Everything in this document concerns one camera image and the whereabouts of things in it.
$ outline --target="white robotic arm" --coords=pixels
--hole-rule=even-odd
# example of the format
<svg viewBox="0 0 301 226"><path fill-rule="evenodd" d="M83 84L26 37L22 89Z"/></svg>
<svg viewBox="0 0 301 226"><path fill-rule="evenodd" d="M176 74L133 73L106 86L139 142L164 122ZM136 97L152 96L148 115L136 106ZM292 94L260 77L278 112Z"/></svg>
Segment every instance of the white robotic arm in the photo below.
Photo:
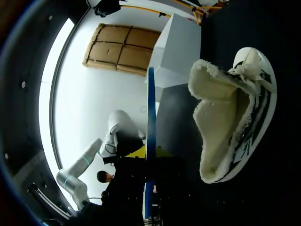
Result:
<svg viewBox="0 0 301 226"><path fill-rule="evenodd" d="M88 202L89 199L87 185L78 177L90 166L96 153L99 153L103 158L115 156L118 136L122 139L123 145L126 143L126 147L123 146L121 149L129 148L132 150L136 147L136 150L139 149L139 142L133 142L133 137L138 137L138 128L126 112L121 110L112 112L109 116L108 126L109 130L103 142L101 139L95 140L76 163L67 169L61 169L56 176L58 184L71 194L79 210L84 207L83 201Z"/></svg>
<svg viewBox="0 0 301 226"><path fill-rule="evenodd" d="M99 155L102 158L116 155L116 147L118 145L117 132L120 131L134 137L137 137L139 134L136 124L128 114L122 110L116 110L109 116L108 131L99 150Z"/></svg>
<svg viewBox="0 0 301 226"><path fill-rule="evenodd" d="M102 145L101 139L96 139L84 154L69 168L61 169L56 180L73 198L79 210L84 207L83 201L88 201L87 185L78 179L93 162L96 153Z"/></svg>

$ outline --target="black surface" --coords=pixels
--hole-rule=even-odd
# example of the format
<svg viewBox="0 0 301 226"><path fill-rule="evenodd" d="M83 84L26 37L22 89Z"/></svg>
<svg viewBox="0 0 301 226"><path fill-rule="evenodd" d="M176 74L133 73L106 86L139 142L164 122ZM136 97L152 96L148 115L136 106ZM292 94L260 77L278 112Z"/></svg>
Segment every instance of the black surface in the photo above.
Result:
<svg viewBox="0 0 301 226"><path fill-rule="evenodd" d="M275 1L234 0L202 24L202 59L227 70L243 47L254 47L270 61L278 99L273 120L252 157L229 182L200 179L201 138L192 114L197 102L187 85L165 89L157 115L157 145L187 160L188 178L198 193L201 222L260 225L296 218L296 178L300 64L294 9L283 17Z"/></svg>

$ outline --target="white wall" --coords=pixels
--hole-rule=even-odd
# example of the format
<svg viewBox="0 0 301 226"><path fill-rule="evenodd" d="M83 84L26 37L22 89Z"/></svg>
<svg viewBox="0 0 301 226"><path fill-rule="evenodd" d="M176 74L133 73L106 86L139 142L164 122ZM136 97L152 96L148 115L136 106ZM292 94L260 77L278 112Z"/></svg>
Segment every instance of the white wall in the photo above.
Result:
<svg viewBox="0 0 301 226"><path fill-rule="evenodd" d="M145 78L82 65L88 43L98 24L124 24L162 31L167 21L167 17L158 17L157 14L132 8L122 8L106 18L95 16L91 10L83 19L66 51L57 77L54 123L57 149L63 167L72 165L94 139L104 139L109 114L114 110L126 111L146 131ZM88 186L89 197L101 197L101 192L107 187L107 184L101 184L96 179L99 170L114 173L115 169L104 166L98 155L95 157L80 177Z"/></svg>

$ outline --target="fluffy white shoe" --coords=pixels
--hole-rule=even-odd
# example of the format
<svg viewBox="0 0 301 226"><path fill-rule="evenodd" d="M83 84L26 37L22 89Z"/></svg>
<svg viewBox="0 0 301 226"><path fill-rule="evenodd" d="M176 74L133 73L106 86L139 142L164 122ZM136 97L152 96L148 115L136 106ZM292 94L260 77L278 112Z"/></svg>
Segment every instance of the fluffy white shoe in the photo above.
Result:
<svg viewBox="0 0 301 226"><path fill-rule="evenodd" d="M193 118L203 138L200 175L206 183L232 179L265 133L276 108L276 79L267 58L243 48L228 72L205 60L191 69L189 91L202 101Z"/></svg>

